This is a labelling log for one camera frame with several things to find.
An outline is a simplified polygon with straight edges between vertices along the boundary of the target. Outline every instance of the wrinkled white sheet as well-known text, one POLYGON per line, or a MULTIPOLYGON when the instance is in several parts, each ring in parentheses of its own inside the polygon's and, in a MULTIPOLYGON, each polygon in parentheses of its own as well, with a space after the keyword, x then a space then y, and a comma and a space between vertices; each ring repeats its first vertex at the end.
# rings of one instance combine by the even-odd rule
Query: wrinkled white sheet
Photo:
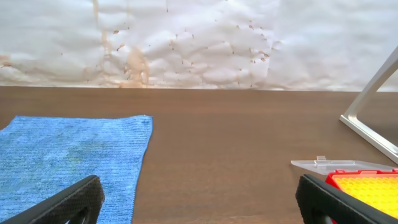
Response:
POLYGON ((3 1, 0 85, 360 91, 396 21, 396 0, 3 1))
POLYGON ((264 85, 279 0, 0 3, 0 84, 264 85))

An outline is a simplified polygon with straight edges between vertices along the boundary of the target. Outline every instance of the blue towel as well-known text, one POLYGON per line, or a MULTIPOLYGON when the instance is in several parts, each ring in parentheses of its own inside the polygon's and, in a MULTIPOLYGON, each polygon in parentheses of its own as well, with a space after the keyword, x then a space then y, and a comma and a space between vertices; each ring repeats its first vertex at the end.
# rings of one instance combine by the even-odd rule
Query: blue towel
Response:
POLYGON ((0 131, 0 222, 84 177, 99 176, 98 223, 130 224, 152 117, 17 116, 0 131))

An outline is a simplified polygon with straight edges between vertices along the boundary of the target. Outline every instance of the white metal leg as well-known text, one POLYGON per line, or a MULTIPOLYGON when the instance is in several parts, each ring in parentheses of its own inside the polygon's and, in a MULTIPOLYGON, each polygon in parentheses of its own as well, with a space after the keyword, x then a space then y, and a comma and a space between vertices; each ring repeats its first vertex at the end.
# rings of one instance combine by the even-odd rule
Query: white metal leg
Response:
POLYGON ((352 130, 365 138, 374 147, 384 153, 388 158, 398 164, 398 147, 381 135, 360 122, 356 115, 368 102, 370 97, 377 92, 380 86, 398 69, 398 47, 387 58, 386 62, 377 71, 365 89, 356 97, 346 113, 340 116, 340 121, 344 122, 352 130))

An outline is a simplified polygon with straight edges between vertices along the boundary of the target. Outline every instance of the wooden table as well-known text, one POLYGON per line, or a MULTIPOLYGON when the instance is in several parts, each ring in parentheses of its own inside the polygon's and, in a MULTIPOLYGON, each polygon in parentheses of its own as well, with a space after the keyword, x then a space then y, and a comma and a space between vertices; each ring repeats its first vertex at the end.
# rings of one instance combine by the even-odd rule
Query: wooden table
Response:
MULTIPOLYGON (((0 87, 0 128, 15 115, 154 117, 135 224, 302 223, 290 160, 394 166, 339 115, 357 93, 0 87)), ((394 141, 398 93, 379 93, 365 123, 394 141)))

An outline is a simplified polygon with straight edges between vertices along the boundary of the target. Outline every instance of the yellow perforated surface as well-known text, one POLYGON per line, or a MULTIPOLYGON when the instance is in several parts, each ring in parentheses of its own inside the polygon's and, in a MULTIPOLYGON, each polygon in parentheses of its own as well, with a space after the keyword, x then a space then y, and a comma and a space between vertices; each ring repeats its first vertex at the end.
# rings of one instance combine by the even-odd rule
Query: yellow perforated surface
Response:
POLYGON ((342 191, 398 218, 398 177, 334 178, 342 191))

